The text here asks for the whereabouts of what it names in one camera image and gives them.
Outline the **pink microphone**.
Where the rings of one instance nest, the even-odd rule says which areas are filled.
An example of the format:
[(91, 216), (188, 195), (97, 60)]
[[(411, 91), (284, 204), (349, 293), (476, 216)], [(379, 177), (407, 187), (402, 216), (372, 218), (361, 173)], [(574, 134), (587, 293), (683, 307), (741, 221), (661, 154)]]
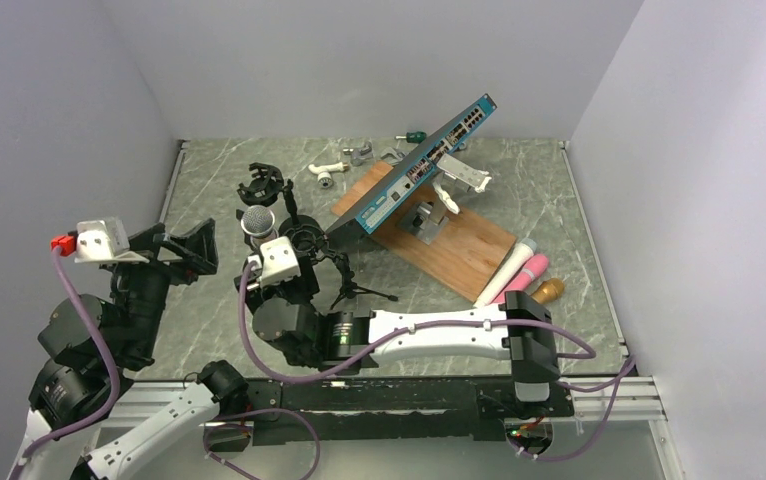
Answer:
[(525, 290), (533, 281), (541, 277), (549, 266), (549, 259), (543, 254), (536, 254), (528, 259), (513, 276), (513, 278), (501, 289), (493, 299), (493, 303), (501, 303), (508, 291)]

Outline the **black tripod shock-mount stand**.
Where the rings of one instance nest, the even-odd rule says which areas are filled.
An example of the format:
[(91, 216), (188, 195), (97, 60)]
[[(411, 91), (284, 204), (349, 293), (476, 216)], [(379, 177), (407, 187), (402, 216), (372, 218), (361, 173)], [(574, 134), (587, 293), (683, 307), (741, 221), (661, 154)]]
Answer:
[(289, 227), (284, 235), (289, 239), (298, 258), (305, 257), (312, 267), (329, 260), (340, 275), (338, 294), (331, 303), (329, 309), (333, 311), (343, 300), (351, 300), (360, 295), (374, 295), (385, 298), (391, 302), (397, 302), (396, 295), (386, 294), (360, 286), (355, 280), (355, 272), (352, 270), (348, 254), (337, 250), (331, 245), (327, 235), (320, 227), (310, 224)]

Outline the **gold microphone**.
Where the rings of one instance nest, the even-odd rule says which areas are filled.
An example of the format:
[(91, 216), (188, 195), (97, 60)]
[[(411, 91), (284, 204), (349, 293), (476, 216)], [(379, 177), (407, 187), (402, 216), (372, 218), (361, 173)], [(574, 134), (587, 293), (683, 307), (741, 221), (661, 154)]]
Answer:
[(558, 300), (565, 291), (565, 284), (559, 278), (550, 278), (542, 282), (531, 294), (531, 298), (540, 305), (548, 305)]

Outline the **grey-headed tan microphone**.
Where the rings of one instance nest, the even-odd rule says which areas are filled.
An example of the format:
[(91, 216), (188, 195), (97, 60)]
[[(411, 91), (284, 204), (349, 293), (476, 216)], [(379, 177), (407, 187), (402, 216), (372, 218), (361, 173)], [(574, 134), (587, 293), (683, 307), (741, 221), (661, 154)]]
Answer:
[(258, 250), (262, 244), (278, 237), (275, 222), (274, 213), (262, 205), (250, 206), (240, 218), (240, 226), (246, 241), (254, 250)]

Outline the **white microphone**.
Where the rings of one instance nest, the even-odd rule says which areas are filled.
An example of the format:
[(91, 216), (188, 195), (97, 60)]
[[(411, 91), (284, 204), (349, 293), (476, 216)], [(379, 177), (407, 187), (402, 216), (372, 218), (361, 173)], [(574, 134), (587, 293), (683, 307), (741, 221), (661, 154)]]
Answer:
[(478, 295), (473, 306), (483, 307), (489, 305), (537, 251), (537, 243), (530, 238), (524, 238), (517, 242), (502, 261), (494, 276)]

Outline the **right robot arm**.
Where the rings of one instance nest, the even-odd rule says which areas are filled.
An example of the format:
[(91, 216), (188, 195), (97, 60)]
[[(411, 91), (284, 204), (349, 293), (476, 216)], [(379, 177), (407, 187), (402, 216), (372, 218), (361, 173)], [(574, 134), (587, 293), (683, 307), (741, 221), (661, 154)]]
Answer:
[(560, 377), (548, 310), (527, 293), (467, 310), (407, 314), (371, 310), (321, 314), (309, 302), (272, 296), (254, 308), (253, 334), (291, 366), (312, 369), (306, 381), (356, 375), (424, 357), (476, 357), (509, 364), (516, 411), (533, 415)]

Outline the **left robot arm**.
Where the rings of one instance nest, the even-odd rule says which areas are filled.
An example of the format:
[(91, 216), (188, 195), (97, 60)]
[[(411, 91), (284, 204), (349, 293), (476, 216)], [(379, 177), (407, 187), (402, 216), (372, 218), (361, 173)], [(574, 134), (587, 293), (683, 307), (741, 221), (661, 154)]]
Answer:
[(169, 289), (216, 273), (215, 230), (206, 219), (181, 235), (162, 223), (128, 235), (108, 217), (51, 240), (67, 297), (38, 335), (48, 358), (30, 390), (11, 478), (128, 479), (195, 427), (250, 409), (248, 382), (229, 362), (212, 361), (123, 437), (87, 449), (132, 374), (154, 363)]

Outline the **black round-base shock-mount stand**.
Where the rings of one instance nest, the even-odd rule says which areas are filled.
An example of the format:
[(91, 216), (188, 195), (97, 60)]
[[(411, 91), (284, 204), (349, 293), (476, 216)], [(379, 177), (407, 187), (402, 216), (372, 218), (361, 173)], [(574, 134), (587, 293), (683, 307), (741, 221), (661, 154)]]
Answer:
[[(250, 184), (245, 185), (244, 183), (240, 183), (237, 189), (241, 201), (247, 205), (248, 208), (253, 205), (262, 205), (268, 207), (272, 211), (271, 206), (278, 200), (280, 195), (283, 196), (288, 217), (281, 223), (276, 220), (275, 227), (278, 232), (278, 237), (285, 236), (285, 231), (292, 226), (310, 224), (315, 227), (320, 227), (314, 218), (300, 215), (298, 213), (293, 194), (293, 182), (291, 180), (284, 180), (281, 171), (277, 167), (262, 163), (252, 163), (249, 165), (249, 170), (252, 172), (252, 180)], [(245, 210), (240, 209), (236, 210), (236, 217), (239, 223), (244, 211)], [(253, 251), (257, 251), (247, 243), (245, 234), (244, 242)]]

